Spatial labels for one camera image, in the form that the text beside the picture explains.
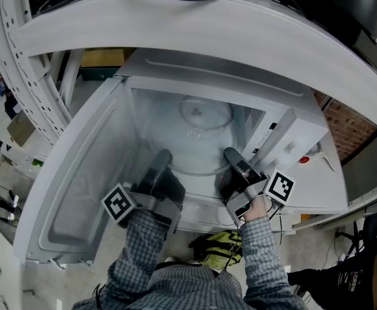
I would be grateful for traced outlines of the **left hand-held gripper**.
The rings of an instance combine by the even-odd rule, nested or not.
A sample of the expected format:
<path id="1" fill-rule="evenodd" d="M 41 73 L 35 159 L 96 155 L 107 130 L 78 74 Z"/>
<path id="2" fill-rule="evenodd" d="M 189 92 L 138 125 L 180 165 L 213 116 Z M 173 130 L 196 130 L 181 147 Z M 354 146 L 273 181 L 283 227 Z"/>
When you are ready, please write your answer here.
<path id="1" fill-rule="evenodd" d="M 101 200 L 104 209 L 117 225 L 126 229 L 136 211 L 146 210 L 152 213 L 155 221 L 168 228 L 169 234 L 176 232 L 185 189 L 166 169 L 172 158 L 168 149 L 160 150 L 138 184 L 127 188 L 118 183 Z"/>

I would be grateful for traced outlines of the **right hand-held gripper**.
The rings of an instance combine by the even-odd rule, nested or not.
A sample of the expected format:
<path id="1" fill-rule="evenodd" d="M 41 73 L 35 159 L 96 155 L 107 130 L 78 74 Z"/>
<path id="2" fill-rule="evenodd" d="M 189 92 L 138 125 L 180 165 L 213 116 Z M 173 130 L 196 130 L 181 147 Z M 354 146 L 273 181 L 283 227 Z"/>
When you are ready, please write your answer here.
<path id="1" fill-rule="evenodd" d="M 283 207 L 287 204 L 295 181 L 280 171 L 274 171 L 269 178 L 257 173 L 246 159 L 233 147 L 223 151 L 232 169 L 226 171 L 219 183 L 219 193 L 233 222 L 241 225 L 242 217 L 252 208 L 256 198 L 268 197 Z"/>

